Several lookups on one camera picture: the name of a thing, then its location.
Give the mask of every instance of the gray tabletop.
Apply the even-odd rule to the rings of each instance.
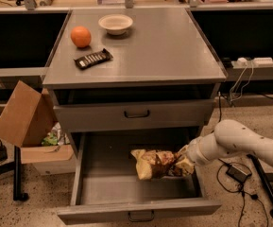
[[[126,34],[111,36],[98,25],[107,14],[126,14],[133,19]],[[92,34],[86,48],[70,39],[75,26]],[[113,55],[86,70],[74,59],[106,48]],[[194,23],[183,8],[75,9],[68,21],[43,85],[50,89],[86,88],[171,83],[214,83],[225,80]]]

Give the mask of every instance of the power strip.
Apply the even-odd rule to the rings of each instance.
[[[258,67],[273,67],[273,61],[270,57],[255,58],[252,62]]]

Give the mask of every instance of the dresser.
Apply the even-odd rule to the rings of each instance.
[[[123,35],[99,27],[107,14],[133,19]],[[70,40],[75,26],[92,34],[86,48]],[[75,59],[106,48],[111,61],[86,70]],[[226,75],[183,8],[73,9],[43,81],[77,156],[67,224],[151,221],[211,214],[200,169],[185,178],[140,181],[130,151],[177,151],[200,135]]]

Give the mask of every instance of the orange ball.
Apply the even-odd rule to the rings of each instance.
[[[88,46],[91,38],[90,31],[84,26],[76,26],[71,31],[71,40],[78,48]]]

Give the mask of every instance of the white bowl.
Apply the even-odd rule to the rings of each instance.
[[[133,24],[133,20],[123,14],[111,14],[102,17],[98,21],[99,25],[107,30],[111,35],[124,34]]]

